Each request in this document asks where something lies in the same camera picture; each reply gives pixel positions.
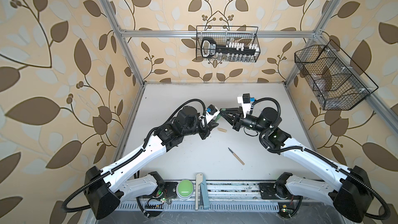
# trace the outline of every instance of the green button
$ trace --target green button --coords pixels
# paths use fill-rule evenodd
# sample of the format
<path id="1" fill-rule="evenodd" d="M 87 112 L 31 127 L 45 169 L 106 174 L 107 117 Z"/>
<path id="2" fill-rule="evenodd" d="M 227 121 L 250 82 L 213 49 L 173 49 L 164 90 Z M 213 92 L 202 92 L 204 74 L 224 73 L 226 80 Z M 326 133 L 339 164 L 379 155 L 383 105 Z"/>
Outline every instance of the green button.
<path id="1" fill-rule="evenodd" d="M 193 192 L 193 184 L 189 180 L 182 180 L 178 184 L 178 193 L 182 197 L 187 197 Z"/>

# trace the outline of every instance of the wire mesh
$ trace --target wire mesh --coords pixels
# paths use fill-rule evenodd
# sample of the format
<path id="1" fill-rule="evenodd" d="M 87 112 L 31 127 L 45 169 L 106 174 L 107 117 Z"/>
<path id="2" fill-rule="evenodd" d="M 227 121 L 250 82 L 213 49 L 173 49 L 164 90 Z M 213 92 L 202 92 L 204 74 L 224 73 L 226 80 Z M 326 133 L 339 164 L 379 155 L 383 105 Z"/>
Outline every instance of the wire mesh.
<path id="1" fill-rule="evenodd" d="M 373 88 L 365 86 L 353 67 L 346 66 L 338 58 L 334 47 L 336 45 L 332 46 L 329 42 L 327 45 L 312 45 L 299 50 L 295 52 L 295 63 L 323 110 L 351 110 L 378 86 L 361 71 L 360 74 L 374 84 Z"/>
<path id="2" fill-rule="evenodd" d="M 256 62 L 261 52 L 257 30 L 247 26 L 196 26 L 196 60 Z"/>

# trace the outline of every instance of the wire basket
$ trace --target wire basket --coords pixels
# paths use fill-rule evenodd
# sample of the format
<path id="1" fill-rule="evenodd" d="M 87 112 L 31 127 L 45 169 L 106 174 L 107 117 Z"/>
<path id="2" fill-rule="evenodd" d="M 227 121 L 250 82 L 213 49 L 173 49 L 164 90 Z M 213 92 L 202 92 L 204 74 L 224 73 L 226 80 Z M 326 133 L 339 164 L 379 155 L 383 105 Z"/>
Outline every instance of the wire basket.
<path id="1" fill-rule="evenodd" d="M 258 27 L 196 26 L 196 58 L 209 62 L 256 62 Z"/>
<path id="2" fill-rule="evenodd" d="M 379 87 L 344 50 L 331 42 L 295 52 L 295 63 L 323 110 L 351 110 Z M 340 50 L 350 65 L 338 58 L 336 52 Z M 363 79 L 371 86 L 366 86 Z"/>

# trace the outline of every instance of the black rack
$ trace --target black rack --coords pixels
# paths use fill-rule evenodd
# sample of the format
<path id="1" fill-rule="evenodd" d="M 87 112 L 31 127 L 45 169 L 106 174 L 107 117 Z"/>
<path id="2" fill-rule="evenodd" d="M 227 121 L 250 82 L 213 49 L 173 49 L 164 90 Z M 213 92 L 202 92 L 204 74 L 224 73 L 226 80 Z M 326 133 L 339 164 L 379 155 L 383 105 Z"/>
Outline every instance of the black rack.
<path id="1" fill-rule="evenodd" d="M 350 65 L 338 58 L 338 51 L 349 58 Z M 295 52 L 295 63 L 323 110 L 351 110 L 379 88 L 333 40 Z M 371 86 L 366 86 L 364 79 Z"/>
<path id="2" fill-rule="evenodd" d="M 247 26 L 196 26 L 196 57 L 209 62 L 256 62 L 261 52 L 257 30 Z"/>

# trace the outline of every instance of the work surface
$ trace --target work surface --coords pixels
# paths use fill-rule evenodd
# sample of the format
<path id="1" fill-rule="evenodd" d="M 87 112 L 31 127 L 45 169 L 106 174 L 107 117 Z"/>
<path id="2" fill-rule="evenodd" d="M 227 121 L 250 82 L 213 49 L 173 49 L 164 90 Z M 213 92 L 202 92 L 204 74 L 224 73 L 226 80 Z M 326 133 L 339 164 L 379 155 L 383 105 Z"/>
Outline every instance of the work surface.
<path id="1" fill-rule="evenodd" d="M 213 104 L 218 108 L 233 108 L 240 106 L 236 97 L 243 93 L 250 93 L 256 99 L 275 98 L 281 105 L 282 122 L 279 127 L 311 147 L 283 84 L 149 84 L 145 88 L 124 155 L 141 145 L 150 129 L 163 124 L 187 100 L 201 99 L 206 107 Z M 200 113 L 203 111 L 198 102 L 189 105 Z M 258 116 L 265 107 L 276 108 L 273 102 L 261 102 L 254 108 L 253 115 Z M 207 180 L 275 180 L 283 172 L 291 172 L 299 177 L 318 179 L 298 163 L 267 152 L 258 137 L 246 135 L 243 129 L 236 132 L 223 118 L 217 122 L 218 127 L 227 132 L 215 128 L 205 140 L 198 134 L 186 136 L 178 147 L 143 167 L 140 175 L 157 171 L 165 180 L 195 179 L 197 173 L 203 173 Z M 228 147 L 245 165 L 228 151 Z"/>

